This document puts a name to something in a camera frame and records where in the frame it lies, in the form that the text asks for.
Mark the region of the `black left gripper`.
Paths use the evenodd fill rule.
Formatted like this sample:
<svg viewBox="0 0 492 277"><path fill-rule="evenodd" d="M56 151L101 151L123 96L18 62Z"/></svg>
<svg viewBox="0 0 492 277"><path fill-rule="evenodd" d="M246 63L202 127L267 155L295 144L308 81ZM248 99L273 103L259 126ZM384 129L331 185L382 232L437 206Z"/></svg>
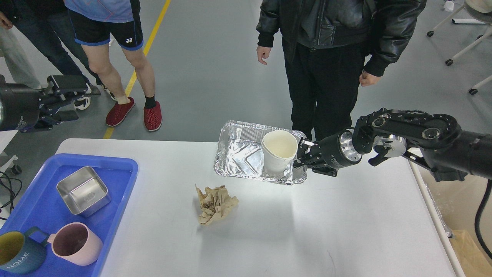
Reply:
<svg viewBox="0 0 492 277"><path fill-rule="evenodd" d="M76 121L75 110L48 113L42 106L66 106L85 96L100 96L100 90L79 75L50 75L47 88L35 90L23 84L2 83L0 130L30 133L48 131L62 122Z"/></svg>

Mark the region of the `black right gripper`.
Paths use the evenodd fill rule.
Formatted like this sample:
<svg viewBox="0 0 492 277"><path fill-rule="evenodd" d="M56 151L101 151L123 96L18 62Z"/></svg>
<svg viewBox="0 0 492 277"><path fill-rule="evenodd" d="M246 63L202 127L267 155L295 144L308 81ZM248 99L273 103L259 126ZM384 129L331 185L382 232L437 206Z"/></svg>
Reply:
<svg viewBox="0 0 492 277"><path fill-rule="evenodd" d="M353 146L352 131L340 131L315 142L301 138L293 168L305 166L318 174L336 177L338 169L356 165L361 158Z"/></svg>

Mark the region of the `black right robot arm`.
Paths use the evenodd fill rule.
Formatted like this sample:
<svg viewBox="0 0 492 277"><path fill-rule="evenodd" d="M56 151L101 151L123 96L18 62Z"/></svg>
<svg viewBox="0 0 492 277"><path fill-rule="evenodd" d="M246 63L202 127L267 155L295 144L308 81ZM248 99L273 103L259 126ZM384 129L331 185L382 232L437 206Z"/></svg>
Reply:
<svg viewBox="0 0 492 277"><path fill-rule="evenodd" d="M463 181L468 174L491 179L491 135L463 131L452 116L382 108L323 140L301 139L293 167L336 176L338 169L376 152L372 166L403 156L436 181Z"/></svg>

